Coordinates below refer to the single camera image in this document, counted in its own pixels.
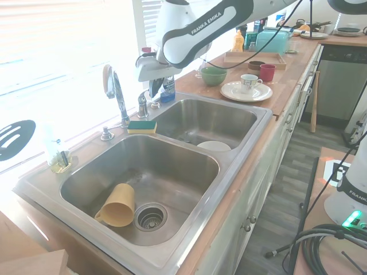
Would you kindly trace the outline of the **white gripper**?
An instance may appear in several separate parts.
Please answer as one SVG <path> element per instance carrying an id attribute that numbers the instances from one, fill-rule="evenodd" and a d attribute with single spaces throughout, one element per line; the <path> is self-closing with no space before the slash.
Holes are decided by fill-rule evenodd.
<path id="1" fill-rule="evenodd" d="M 149 81 L 149 95 L 153 99 L 161 87 L 161 78 L 174 74 L 169 64 L 160 63 L 155 53 L 144 53 L 135 62 L 135 75 L 139 82 Z"/>

